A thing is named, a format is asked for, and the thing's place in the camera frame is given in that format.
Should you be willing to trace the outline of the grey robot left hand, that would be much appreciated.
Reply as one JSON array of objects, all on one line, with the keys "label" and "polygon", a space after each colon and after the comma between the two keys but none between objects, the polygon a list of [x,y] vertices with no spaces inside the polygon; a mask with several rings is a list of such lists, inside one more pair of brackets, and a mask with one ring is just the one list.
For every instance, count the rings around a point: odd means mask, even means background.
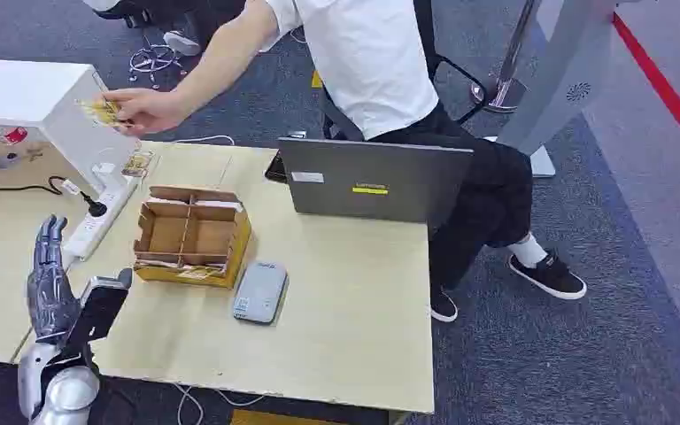
[{"label": "grey robot left hand", "polygon": [[62,257],[67,218],[50,215],[35,237],[33,268],[27,278],[27,308],[39,343],[64,346],[80,313]]}]

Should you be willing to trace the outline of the person's right hand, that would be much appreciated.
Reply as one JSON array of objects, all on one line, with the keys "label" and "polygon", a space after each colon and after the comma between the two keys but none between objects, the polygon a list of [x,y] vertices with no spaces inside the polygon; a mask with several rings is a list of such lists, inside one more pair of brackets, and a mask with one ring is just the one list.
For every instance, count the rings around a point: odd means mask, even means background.
[{"label": "person's right hand", "polygon": [[188,98],[176,90],[116,89],[103,94],[105,101],[117,106],[116,127],[123,135],[157,134],[178,127],[196,109]]}]

